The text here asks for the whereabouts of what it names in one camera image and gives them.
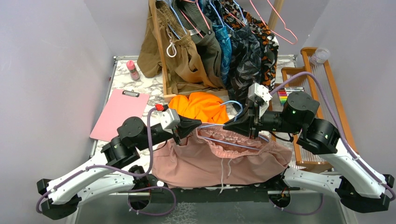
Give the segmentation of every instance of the marble tabletop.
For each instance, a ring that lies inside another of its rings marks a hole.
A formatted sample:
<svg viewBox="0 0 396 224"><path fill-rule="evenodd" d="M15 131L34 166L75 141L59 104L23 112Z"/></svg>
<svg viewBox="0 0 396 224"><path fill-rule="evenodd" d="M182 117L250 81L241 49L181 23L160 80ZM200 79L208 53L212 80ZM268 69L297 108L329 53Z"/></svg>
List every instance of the marble tabletop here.
<svg viewBox="0 0 396 224"><path fill-rule="evenodd" d="M118 60L117 61L117 67L115 70L115 74L113 77L113 82L110 90L109 97L112 94L112 91L114 89L124 89L128 91L135 91L139 93L145 93L150 95L150 98L148 100L147 106L144 109L144 113L142 116L142 120L145 124L147 124L147 114L151 108L153 108L156 104L164 104L164 98L163 98L163 77L162 74L157 75L153 78L147 78L145 77L142 72L139 69L138 64L135 62L137 71L140 73L140 78L137 81L132 80L129 71L127 69L126 63L128 60ZM281 74L281 69L284 67L295 67L295 59L294 56L278 56L278 64L277 64L277 75L276 76L276 83L282 83L282 75ZM221 99L226 102L228 101L228 96L221 97ZM233 108L231 104L226 105L227 108L227 113L230 119L232 119L236 114L237 111ZM157 113L154 112L151 115L150 118L150 123L152 125L158 124L159 119L157 116ZM107 142L104 141L98 141L96 148L95 148L95 154L100 153L102 150L102 147L107 144ZM283 142L287 147L292 147L292 145L288 142ZM143 166L145 170L147 170L149 166L149 151L148 150L143 150L143 151L138 151L140 155L140 159L135 161L134 163L130 164L129 166L126 166L123 168L123 170L128 170L131 166L133 165L140 165Z"/></svg>

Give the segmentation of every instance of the gray wall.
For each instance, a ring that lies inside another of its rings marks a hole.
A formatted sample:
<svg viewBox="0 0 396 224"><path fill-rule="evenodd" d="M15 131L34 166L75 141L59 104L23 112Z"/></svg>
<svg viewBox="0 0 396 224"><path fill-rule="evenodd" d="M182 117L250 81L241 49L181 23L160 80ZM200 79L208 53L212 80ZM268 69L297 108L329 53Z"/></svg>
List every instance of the gray wall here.
<svg viewBox="0 0 396 224"><path fill-rule="evenodd" d="M326 47L361 156L377 171L396 175L395 1L331 0L305 46ZM388 212L357 214L360 224L393 224Z"/></svg>
<svg viewBox="0 0 396 224"><path fill-rule="evenodd" d="M149 10L147 0L84 0L93 19L96 21L107 45L114 55L138 55L146 30L146 19ZM258 18L249 0L237 1L243 8ZM287 28L299 39L291 45L278 38L280 54L298 54L302 45L322 14L329 0L286 0L280 15ZM271 6L266 0L253 0L257 10L265 21L271 14ZM279 20L275 31L294 42L294 37L283 28Z"/></svg>
<svg viewBox="0 0 396 224"><path fill-rule="evenodd" d="M89 156L112 55L82 0L2 0L0 223L54 222L35 212L36 181Z"/></svg>

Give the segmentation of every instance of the clipboard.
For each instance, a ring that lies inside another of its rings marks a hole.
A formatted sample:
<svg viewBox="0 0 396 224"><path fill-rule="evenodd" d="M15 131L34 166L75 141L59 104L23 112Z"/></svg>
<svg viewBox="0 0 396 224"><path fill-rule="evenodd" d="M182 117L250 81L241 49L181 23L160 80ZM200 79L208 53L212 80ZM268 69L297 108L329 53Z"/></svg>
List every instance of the clipboard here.
<svg viewBox="0 0 396 224"><path fill-rule="evenodd" d="M120 89L113 90L89 137L110 142L111 139L118 136L117 128L127 118L141 118L149 98L148 94Z"/></svg>

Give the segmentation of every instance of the orange cloth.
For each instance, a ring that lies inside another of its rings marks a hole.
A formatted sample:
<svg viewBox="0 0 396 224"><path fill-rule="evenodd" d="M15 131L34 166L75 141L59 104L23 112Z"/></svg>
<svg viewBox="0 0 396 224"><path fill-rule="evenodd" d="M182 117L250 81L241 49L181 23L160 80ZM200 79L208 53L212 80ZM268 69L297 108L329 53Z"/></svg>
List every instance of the orange cloth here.
<svg viewBox="0 0 396 224"><path fill-rule="evenodd" d="M190 97L175 96L169 103L169 108L175 109L179 115L202 122L224 124L229 118L223 101L207 92L193 92Z"/></svg>

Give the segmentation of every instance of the pink pants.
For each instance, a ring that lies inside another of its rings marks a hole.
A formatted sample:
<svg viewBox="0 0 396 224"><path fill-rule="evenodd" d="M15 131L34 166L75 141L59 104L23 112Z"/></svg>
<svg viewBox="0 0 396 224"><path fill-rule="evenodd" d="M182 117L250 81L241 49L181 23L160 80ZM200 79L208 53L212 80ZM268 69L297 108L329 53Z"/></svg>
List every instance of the pink pants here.
<svg viewBox="0 0 396 224"><path fill-rule="evenodd" d="M231 146L202 136L254 149ZM197 128L182 140L180 146L169 140L163 148L154 152L152 174L171 188L246 185L265 182L280 174L291 156L291 149L272 140L251 140L223 130L221 126Z"/></svg>

